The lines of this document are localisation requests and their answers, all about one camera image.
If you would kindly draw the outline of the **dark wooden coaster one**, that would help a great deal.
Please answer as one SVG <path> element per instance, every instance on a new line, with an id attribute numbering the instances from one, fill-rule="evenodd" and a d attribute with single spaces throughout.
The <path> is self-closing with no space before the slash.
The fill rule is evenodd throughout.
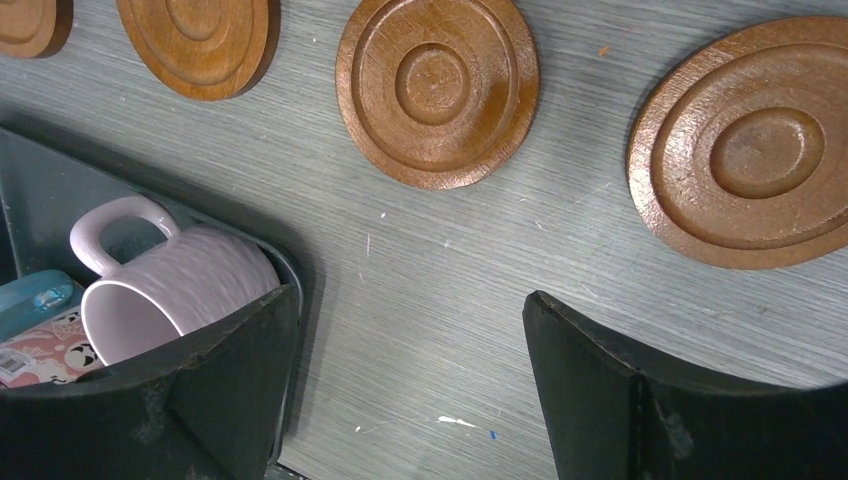
<path id="1" fill-rule="evenodd" d="M 72 24 L 72 0 L 1 0 L 1 54 L 50 57 L 65 45 Z"/>

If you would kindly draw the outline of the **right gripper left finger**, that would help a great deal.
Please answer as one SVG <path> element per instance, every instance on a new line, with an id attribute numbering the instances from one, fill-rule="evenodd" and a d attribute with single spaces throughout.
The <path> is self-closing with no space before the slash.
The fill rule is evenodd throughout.
<path id="1" fill-rule="evenodd" d="M 298 291 L 58 385 L 1 394 L 5 479 L 260 479 L 281 450 Z"/>

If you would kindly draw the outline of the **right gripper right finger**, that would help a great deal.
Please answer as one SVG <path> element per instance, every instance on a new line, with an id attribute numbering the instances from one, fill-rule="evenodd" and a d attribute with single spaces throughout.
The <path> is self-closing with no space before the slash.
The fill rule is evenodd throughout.
<path id="1" fill-rule="evenodd" d="M 847 386 L 705 368 L 543 291 L 523 324 L 561 479 L 843 479 Z"/>

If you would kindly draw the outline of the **dark wooden coaster four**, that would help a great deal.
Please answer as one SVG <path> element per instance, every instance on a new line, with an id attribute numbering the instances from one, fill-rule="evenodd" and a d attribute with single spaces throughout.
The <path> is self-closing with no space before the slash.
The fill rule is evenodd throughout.
<path id="1" fill-rule="evenodd" d="M 118 1 L 130 43 L 165 86 L 217 101 L 260 82 L 281 27 L 278 1 Z"/>

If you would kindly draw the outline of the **dark wooden coaster two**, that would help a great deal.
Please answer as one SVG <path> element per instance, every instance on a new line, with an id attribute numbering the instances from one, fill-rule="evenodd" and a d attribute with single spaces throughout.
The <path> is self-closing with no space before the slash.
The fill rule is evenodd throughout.
<path id="1" fill-rule="evenodd" d="M 704 46 L 646 98 L 632 201 L 674 251 L 769 269 L 847 244 L 847 20 L 798 16 Z"/>

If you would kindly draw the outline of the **dark wooden coaster three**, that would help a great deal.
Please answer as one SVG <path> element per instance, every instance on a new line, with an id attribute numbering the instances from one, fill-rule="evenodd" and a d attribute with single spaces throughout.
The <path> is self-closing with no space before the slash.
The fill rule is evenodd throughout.
<path id="1" fill-rule="evenodd" d="M 336 58 L 356 146 L 387 176 L 429 190 L 505 164 L 530 131 L 540 83 L 535 40 L 511 1 L 363 1 Z"/>

